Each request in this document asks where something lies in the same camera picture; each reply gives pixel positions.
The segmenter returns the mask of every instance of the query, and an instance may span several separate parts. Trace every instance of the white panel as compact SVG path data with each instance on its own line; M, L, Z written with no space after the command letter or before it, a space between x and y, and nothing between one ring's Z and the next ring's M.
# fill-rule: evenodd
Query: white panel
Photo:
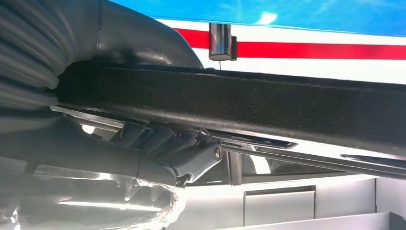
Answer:
M375 180L316 186L316 218L375 212Z
M311 219L289 223L248 226L228 230L404 230L392 228L389 213L373 213L338 218Z
M248 195L245 226L313 219L314 191Z
M213 230L243 226L244 193L228 185L188 187L185 210L167 230Z
M406 218L406 181L389 178L376 179L378 212L394 212Z

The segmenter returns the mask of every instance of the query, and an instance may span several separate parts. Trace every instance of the bolt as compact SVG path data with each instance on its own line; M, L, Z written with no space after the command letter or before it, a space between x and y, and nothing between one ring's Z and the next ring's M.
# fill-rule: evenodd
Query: bolt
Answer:
M219 160L223 157L223 149L220 146L215 148L214 157L216 158L216 160Z

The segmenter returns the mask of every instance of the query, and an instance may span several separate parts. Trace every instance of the chrome cylinder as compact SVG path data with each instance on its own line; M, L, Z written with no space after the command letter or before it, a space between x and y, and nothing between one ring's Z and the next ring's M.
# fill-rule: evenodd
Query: chrome cylinder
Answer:
M231 59L231 25L209 24L210 50L209 58L213 61Z

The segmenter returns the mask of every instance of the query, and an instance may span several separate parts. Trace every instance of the metal bracket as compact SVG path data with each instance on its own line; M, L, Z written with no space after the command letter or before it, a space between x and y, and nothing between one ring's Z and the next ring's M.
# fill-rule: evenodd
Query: metal bracket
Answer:
M223 148L219 143L190 147L184 151L188 157L170 165L178 177L189 175L186 183L195 182L223 159Z

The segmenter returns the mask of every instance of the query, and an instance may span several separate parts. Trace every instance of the red stripe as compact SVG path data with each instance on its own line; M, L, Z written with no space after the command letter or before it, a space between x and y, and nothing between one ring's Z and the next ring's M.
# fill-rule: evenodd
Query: red stripe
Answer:
M193 48L209 48L209 32L176 29ZM239 58L405 60L406 46L239 42Z

